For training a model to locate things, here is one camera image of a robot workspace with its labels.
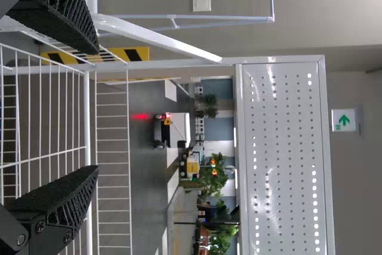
red light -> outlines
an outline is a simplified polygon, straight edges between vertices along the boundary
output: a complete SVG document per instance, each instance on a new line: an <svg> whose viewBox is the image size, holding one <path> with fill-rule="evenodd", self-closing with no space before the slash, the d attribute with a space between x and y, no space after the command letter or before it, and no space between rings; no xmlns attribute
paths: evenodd
<svg viewBox="0 0 382 255"><path fill-rule="evenodd" d="M150 119L150 115L146 113L135 113L135 114L132 114L130 117L131 119L140 119L140 120Z"/></svg>

green arrow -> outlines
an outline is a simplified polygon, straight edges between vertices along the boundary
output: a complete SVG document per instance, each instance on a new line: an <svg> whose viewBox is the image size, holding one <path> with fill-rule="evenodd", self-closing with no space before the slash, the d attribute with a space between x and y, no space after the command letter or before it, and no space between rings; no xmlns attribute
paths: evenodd
<svg viewBox="0 0 382 255"><path fill-rule="evenodd" d="M341 124L341 122L343 122L343 125L344 127L346 127L346 122L350 122L349 118L345 115L343 115L340 120L339 120L339 123Z"/></svg>

white perforated panel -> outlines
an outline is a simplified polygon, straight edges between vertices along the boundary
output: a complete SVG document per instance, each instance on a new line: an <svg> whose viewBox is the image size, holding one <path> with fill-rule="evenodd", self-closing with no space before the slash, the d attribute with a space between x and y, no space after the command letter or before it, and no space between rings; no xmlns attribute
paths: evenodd
<svg viewBox="0 0 382 255"><path fill-rule="evenodd" d="M243 80L250 254L325 254L318 64L243 65Z"/></svg>

yellow sign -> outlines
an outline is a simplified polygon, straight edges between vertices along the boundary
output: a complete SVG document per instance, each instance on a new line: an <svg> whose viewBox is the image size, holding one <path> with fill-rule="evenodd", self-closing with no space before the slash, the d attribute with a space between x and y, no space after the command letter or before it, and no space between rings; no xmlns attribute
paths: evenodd
<svg viewBox="0 0 382 255"><path fill-rule="evenodd" d="M170 118L166 118L164 124L165 125L171 125L172 124L172 120L170 120Z"/></svg>
<svg viewBox="0 0 382 255"><path fill-rule="evenodd" d="M199 173L199 164L197 162L188 162L187 163L187 173Z"/></svg>

white wall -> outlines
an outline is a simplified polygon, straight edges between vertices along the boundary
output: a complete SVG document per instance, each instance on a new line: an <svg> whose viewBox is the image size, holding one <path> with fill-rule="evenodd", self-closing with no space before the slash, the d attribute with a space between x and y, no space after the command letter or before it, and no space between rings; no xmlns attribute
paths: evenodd
<svg viewBox="0 0 382 255"><path fill-rule="evenodd" d="M382 73L328 74L329 108L363 106L363 135L331 133L337 255L380 254Z"/></svg>
<svg viewBox="0 0 382 255"><path fill-rule="evenodd" d="M377 65L378 57L357 62L355 58L359 58L358 55L377 54L382 57L380 46L373 46L382 44L382 5L379 2L275 0L274 24L173 30L164 34L226 57L325 54L330 56L327 62L331 70L338 70L332 66L351 66L359 70L362 66L371 66L368 62ZM269 0L212 0L212 11L204 14L263 16L269 13L268 7ZM99 11L107 14L202 14L192 12L191 0L99 0ZM158 27L170 23L168 20L141 20L138 24ZM102 43L107 47L142 45L122 37L105 38ZM183 57L161 48L152 48L151 51L153 60Z"/></svg>
<svg viewBox="0 0 382 255"><path fill-rule="evenodd" d="M204 155L211 156L212 153L221 152L225 156L235 156L235 149L233 147L233 140L217 140L204 142Z"/></svg>

